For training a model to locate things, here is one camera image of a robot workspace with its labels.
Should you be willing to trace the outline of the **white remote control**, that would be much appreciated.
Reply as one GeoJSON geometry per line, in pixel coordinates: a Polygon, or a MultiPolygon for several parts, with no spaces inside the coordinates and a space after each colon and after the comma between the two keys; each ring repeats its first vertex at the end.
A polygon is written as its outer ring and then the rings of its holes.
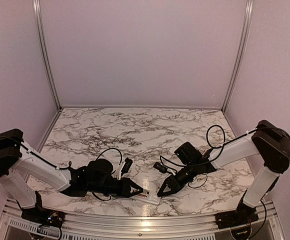
{"type": "Polygon", "coordinates": [[[141,201],[141,202],[146,203],[146,204],[156,205],[156,206],[160,203],[161,198],[158,197],[155,193],[150,192],[147,189],[144,189],[143,192],[139,193],[139,194],[148,195],[148,198],[134,196],[134,197],[132,197],[132,199],[137,200],[137,201],[141,201]]]}

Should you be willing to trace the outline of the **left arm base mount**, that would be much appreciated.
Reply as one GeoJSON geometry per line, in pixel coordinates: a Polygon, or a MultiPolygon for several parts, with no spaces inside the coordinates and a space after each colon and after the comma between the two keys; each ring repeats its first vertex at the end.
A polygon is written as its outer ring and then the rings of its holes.
{"type": "Polygon", "coordinates": [[[65,213],[59,210],[53,210],[42,206],[41,195],[35,191],[36,203],[34,207],[23,208],[20,207],[21,217],[25,220],[40,224],[40,226],[52,226],[61,228],[65,213]]]}

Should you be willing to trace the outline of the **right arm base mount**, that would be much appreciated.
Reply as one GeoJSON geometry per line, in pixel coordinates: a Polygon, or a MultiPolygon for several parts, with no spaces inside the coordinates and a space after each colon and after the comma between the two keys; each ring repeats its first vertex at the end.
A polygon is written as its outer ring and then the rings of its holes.
{"type": "Polygon", "coordinates": [[[250,224],[258,221],[258,213],[256,207],[249,207],[244,204],[244,196],[240,199],[235,210],[217,213],[215,215],[216,224],[219,229],[236,227],[244,224],[250,224]]]}

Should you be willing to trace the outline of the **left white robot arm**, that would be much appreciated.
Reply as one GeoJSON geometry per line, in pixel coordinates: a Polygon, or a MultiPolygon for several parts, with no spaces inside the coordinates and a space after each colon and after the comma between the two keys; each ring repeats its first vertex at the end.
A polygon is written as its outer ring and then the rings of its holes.
{"type": "Polygon", "coordinates": [[[33,149],[23,140],[17,128],[0,133],[0,184],[18,201],[36,222],[48,218],[48,211],[38,204],[38,197],[24,181],[25,172],[54,187],[69,197],[84,197],[88,192],[106,197],[130,198],[143,193],[143,188],[122,177],[124,163],[116,170],[110,161],[97,158],[77,169],[60,167],[33,149]]]}

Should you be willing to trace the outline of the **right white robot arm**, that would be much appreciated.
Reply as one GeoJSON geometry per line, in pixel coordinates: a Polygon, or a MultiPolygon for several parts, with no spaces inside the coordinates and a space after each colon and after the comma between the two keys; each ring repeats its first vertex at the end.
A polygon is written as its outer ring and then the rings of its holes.
{"type": "Polygon", "coordinates": [[[175,150],[181,161],[180,170],[170,174],[157,195],[165,197],[178,193],[196,176],[218,169],[250,156],[261,156],[264,162],[251,186],[242,196],[232,219],[243,224],[252,215],[257,204],[275,186],[280,175],[290,166],[290,135],[267,120],[262,120],[251,131],[219,147],[210,147],[204,154],[185,142],[175,150]]]}

